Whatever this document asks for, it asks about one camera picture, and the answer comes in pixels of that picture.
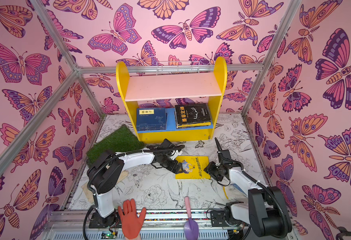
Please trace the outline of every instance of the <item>green turf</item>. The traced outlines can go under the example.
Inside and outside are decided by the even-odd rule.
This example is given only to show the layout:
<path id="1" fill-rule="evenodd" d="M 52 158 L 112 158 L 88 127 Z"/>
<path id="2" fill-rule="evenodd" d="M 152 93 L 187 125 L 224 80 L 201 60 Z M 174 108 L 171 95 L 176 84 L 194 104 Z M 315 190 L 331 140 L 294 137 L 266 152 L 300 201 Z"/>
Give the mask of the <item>green turf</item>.
<path id="1" fill-rule="evenodd" d="M 144 148 L 144 146 L 145 144 L 138 141 L 138 138 L 134 136 L 126 125 L 122 125 L 87 151 L 86 155 L 89 157 L 87 164 L 91 166 L 101 153 L 107 149 L 114 152 L 128 152 L 139 150 Z"/>

